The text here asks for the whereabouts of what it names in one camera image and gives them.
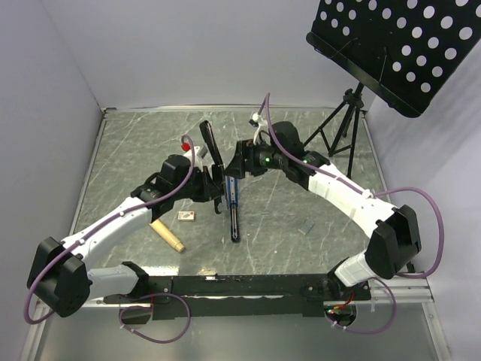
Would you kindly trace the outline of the blue stapler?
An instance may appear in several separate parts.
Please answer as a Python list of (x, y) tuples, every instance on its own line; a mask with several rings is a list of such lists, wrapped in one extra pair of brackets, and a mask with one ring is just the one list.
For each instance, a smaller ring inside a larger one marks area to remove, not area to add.
[(228, 206), (231, 219), (231, 241), (238, 243), (240, 239), (239, 221), (238, 221), (238, 182), (234, 177), (226, 177), (226, 186), (228, 192)]

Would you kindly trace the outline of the black stapler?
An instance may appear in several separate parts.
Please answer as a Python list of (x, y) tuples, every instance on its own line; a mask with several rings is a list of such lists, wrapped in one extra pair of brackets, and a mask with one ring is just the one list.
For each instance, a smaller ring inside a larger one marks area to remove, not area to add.
[[(224, 162), (222, 160), (221, 153), (215, 141), (211, 124), (207, 120), (204, 120), (203, 122), (200, 123), (199, 129), (201, 131), (201, 135), (204, 140), (204, 143), (207, 146), (207, 149), (209, 150), (210, 156), (213, 160), (213, 164), (216, 163), (216, 164), (223, 165), (223, 168), (224, 168)], [(225, 204), (221, 206), (214, 206), (215, 213), (221, 214), (223, 212), (224, 207), (225, 207)]]

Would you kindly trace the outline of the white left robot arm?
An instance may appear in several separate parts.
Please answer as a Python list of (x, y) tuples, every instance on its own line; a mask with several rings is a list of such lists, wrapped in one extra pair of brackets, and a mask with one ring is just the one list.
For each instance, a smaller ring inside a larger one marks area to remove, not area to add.
[(136, 187), (117, 208), (86, 229), (61, 241), (44, 239), (35, 253), (27, 287), (60, 317), (68, 317), (90, 300), (124, 295), (131, 302), (145, 299), (148, 274), (133, 262), (111, 268), (95, 263), (133, 232), (149, 226), (181, 199), (219, 203), (224, 193), (223, 162), (211, 167), (190, 153), (170, 155), (160, 171)]

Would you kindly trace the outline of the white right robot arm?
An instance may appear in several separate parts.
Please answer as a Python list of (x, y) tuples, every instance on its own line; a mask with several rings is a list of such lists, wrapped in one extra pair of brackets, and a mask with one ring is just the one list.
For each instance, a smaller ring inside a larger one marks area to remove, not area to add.
[(336, 299), (347, 298), (371, 278), (393, 278), (422, 249), (416, 212), (377, 199), (362, 189), (320, 153), (306, 151), (289, 121), (274, 123), (270, 141), (258, 137), (238, 141), (225, 175), (243, 179), (269, 169), (281, 170), (293, 183), (322, 197), (348, 216), (369, 242), (365, 250), (339, 262), (325, 288)]

